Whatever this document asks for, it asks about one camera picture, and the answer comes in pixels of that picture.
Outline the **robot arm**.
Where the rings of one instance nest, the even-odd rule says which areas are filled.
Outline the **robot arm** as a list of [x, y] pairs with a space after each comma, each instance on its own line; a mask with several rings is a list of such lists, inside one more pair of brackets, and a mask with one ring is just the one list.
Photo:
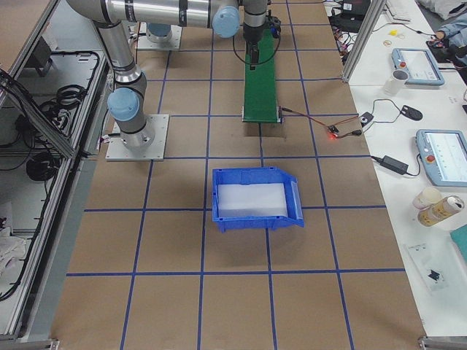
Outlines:
[[143, 112], [146, 76], [136, 63], [123, 28], [124, 21], [146, 23], [147, 37], [164, 40], [174, 26], [210, 28], [221, 38], [241, 31], [246, 53], [244, 105], [246, 123], [278, 123], [274, 57], [281, 42], [281, 21], [269, 1], [70, 1], [69, 6], [93, 22], [115, 75], [107, 99], [110, 114], [127, 148], [145, 147], [155, 138]]

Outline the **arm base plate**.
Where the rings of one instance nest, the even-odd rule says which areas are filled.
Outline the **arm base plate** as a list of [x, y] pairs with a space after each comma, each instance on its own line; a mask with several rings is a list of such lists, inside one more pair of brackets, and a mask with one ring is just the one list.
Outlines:
[[108, 161], [163, 161], [169, 128], [168, 114], [146, 114], [146, 126], [135, 134], [121, 133], [116, 122], [109, 139]]
[[138, 29], [138, 51], [178, 51], [180, 49], [182, 28], [172, 25], [140, 23]]

